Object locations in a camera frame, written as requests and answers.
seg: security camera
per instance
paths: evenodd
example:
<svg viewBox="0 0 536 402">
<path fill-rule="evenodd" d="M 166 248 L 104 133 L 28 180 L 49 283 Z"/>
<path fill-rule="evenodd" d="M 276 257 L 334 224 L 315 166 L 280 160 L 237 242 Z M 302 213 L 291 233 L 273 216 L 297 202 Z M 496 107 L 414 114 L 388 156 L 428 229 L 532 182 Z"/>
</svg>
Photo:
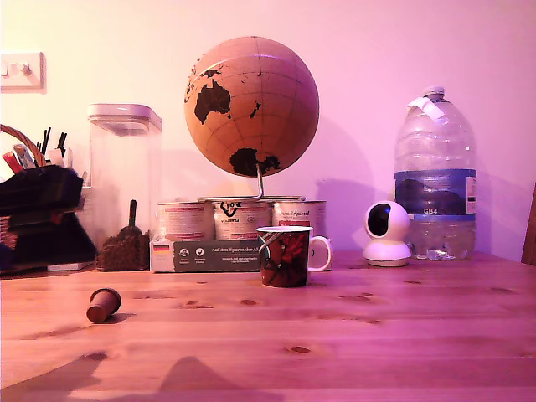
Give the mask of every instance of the security camera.
<svg viewBox="0 0 536 402">
<path fill-rule="evenodd" d="M 405 209 L 393 201 L 380 201 L 367 209 L 365 231 L 371 241 L 363 251 L 370 265 L 402 266 L 408 263 L 411 251 L 404 242 L 410 227 Z"/>
</svg>

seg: water bottle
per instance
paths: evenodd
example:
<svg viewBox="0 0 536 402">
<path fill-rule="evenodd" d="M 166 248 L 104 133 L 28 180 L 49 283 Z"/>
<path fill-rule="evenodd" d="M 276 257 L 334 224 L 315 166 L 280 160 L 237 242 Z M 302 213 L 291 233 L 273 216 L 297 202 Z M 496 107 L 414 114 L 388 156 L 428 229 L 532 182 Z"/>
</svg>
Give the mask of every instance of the water bottle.
<svg viewBox="0 0 536 402">
<path fill-rule="evenodd" d="M 475 142 L 440 86 L 408 104 L 395 147 L 395 199 L 410 215 L 418 259 L 454 260 L 475 245 Z"/>
</svg>

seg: wall switch plate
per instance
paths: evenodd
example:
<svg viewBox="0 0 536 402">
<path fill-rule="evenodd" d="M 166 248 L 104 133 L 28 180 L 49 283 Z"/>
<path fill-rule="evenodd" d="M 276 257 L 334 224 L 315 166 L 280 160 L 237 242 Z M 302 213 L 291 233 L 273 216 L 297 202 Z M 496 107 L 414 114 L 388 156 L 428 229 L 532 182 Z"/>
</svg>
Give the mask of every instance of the wall switch plate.
<svg viewBox="0 0 536 402">
<path fill-rule="evenodd" d="M 2 61 L 2 88 L 43 88 L 43 53 L 5 53 Z"/>
</svg>

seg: globe stand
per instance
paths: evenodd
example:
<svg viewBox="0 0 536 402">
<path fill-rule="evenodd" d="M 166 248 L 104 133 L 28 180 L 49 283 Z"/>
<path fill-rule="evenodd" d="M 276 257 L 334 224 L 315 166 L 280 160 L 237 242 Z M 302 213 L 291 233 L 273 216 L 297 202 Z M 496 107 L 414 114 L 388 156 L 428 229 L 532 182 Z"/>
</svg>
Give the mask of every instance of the globe stand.
<svg viewBox="0 0 536 402">
<path fill-rule="evenodd" d="M 269 196 L 265 195 L 265 189 L 264 185 L 262 183 L 262 172 L 260 171 L 260 164 L 257 163 L 257 182 L 259 184 L 259 194 L 257 195 L 244 195 L 244 196 L 229 196 L 229 197 L 201 197 L 198 198 L 199 201 L 213 201 L 213 202 L 225 202 L 225 201 L 233 201 L 233 202 L 244 202 L 244 201 L 259 201 L 260 199 L 294 199 L 294 200 L 301 200 L 304 201 L 305 197 L 297 197 L 297 196 Z"/>
</svg>

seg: red floral mug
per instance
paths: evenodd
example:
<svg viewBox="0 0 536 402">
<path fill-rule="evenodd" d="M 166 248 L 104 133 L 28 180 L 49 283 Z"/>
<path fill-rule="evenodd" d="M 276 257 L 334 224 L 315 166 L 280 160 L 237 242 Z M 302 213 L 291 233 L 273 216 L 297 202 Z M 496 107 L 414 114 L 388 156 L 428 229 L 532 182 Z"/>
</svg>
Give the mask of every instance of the red floral mug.
<svg viewBox="0 0 536 402">
<path fill-rule="evenodd" d="M 311 237 L 309 226 L 268 226 L 257 229 L 259 235 L 260 274 L 263 285 L 299 287 L 307 284 L 309 271 L 322 271 L 332 262 L 332 246 L 322 236 Z M 312 245 L 323 243 L 327 250 L 324 266 L 307 269 Z"/>
</svg>

